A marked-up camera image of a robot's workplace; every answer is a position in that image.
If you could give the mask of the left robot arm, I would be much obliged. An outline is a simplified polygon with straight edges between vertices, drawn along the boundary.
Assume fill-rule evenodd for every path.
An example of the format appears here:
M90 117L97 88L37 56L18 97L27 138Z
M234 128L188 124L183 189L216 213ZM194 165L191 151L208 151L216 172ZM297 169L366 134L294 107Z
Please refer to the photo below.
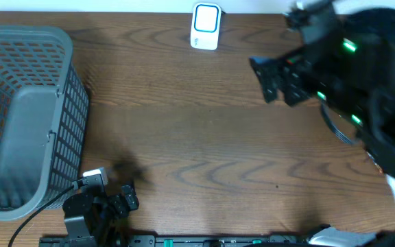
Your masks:
M107 195L103 178L97 174L76 183L81 189L63 204L67 237L64 245L127 246L128 240L120 233L118 221L139 208L134 183L121 186L115 195Z

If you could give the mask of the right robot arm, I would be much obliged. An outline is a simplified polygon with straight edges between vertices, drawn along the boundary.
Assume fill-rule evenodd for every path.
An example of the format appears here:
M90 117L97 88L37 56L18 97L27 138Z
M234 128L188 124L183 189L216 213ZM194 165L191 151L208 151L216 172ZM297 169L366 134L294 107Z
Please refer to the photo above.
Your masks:
M342 142L362 143L395 200L395 9L369 8L340 17L332 1L285 14L302 45L277 58L252 57L266 102L288 106L312 97ZM369 246L395 246L395 231L377 233Z

